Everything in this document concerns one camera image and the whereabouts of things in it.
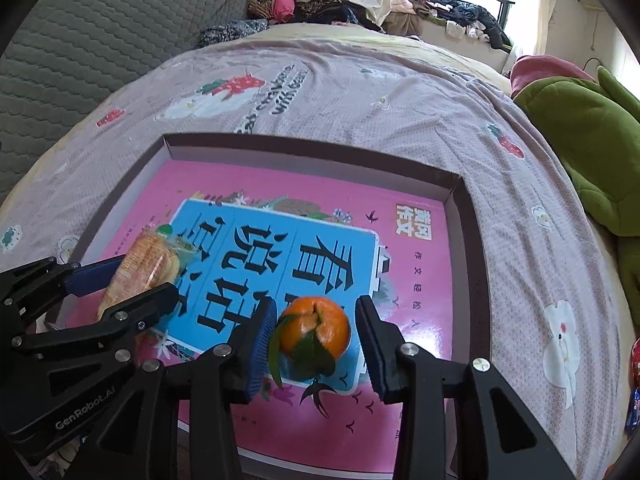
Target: blue panel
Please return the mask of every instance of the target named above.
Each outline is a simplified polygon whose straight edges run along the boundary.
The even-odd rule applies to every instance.
[[[375,275],[374,232],[199,200],[186,200],[172,227],[200,253],[176,282],[186,305],[161,322],[170,339],[204,351],[226,342],[262,295],[276,300],[278,314],[295,297],[327,296],[349,317],[351,342],[335,374],[323,381],[338,391],[353,388],[360,359],[354,308]]]

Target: mattress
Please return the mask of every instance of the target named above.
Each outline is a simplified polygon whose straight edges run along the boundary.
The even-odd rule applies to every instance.
[[[460,173],[488,264],[492,360],[578,477],[599,480],[622,442],[632,324],[607,241],[508,91],[473,60],[355,27],[284,25],[183,54],[108,98],[15,187],[0,232],[20,240],[0,270],[79,236],[166,132],[308,137]]]
[[[0,203],[101,101],[246,0],[40,0],[0,57]]]

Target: silver screw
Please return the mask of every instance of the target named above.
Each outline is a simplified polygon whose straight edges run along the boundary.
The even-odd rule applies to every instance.
[[[485,372],[489,368],[491,368],[491,364],[489,361],[484,359],[483,357],[476,357],[472,362],[473,367],[479,372]]]
[[[400,346],[400,351],[404,355],[414,356],[420,351],[420,347],[415,343],[403,343]]]
[[[145,361],[142,365],[142,369],[145,372],[155,372],[160,367],[160,361],[158,359],[149,359],[149,361]]]
[[[119,363],[126,363],[131,359],[131,352],[127,349],[120,349],[116,352],[116,361]]]
[[[231,346],[226,343],[222,343],[213,347],[213,355],[217,355],[218,357],[226,357],[229,354],[231,354]]]

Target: gray quilted headboard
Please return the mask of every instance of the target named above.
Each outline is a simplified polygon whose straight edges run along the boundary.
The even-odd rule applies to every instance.
[[[0,57],[0,203],[112,92],[245,17],[246,0],[40,0]]]

